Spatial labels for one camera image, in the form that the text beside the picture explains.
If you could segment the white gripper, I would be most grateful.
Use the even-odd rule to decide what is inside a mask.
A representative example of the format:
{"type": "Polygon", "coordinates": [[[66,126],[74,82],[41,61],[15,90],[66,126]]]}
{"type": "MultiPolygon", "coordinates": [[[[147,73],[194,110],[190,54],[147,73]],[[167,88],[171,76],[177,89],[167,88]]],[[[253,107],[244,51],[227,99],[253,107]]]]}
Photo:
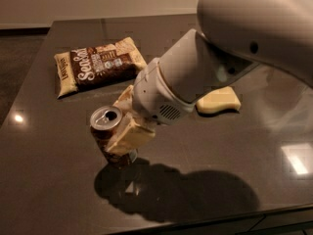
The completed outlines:
{"type": "Polygon", "coordinates": [[[167,86],[159,65],[159,58],[152,59],[141,70],[133,86],[129,85],[113,103],[124,114],[132,108],[141,118],[124,117],[110,139],[106,151],[123,156],[148,143],[156,136],[157,123],[172,125],[189,114],[194,103],[179,99],[167,86]]]}

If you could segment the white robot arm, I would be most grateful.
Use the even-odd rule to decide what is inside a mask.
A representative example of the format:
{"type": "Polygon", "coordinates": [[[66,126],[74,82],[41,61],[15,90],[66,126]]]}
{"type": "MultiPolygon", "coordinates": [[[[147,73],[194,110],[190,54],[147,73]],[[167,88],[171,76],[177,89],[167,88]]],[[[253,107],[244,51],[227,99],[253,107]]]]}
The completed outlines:
{"type": "Polygon", "coordinates": [[[124,117],[106,150],[123,156],[149,142],[157,124],[190,113],[205,94],[258,65],[313,86],[313,0],[199,0],[190,29],[142,69],[116,101],[124,117]]]}

